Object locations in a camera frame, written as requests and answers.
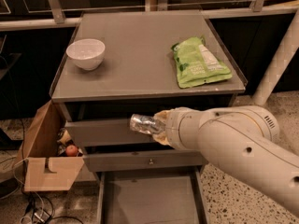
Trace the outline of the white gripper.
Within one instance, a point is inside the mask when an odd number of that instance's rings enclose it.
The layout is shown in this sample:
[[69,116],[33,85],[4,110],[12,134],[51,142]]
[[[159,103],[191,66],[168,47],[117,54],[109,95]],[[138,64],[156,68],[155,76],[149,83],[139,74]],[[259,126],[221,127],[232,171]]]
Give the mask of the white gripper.
[[203,117],[201,111],[186,107],[173,110],[163,110],[153,116],[165,125],[165,133],[154,134],[152,138],[164,146],[171,146],[177,150],[197,150],[197,138],[200,121]]

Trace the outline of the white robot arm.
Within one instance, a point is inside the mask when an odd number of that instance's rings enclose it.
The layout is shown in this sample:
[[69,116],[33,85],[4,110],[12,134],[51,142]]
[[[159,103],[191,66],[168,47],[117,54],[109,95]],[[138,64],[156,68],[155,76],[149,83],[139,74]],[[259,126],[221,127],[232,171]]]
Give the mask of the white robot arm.
[[274,143],[279,128],[269,111],[254,105],[205,111],[180,107],[154,118],[164,124],[158,141],[200,152],[224,173],[299,217],[299,156]]

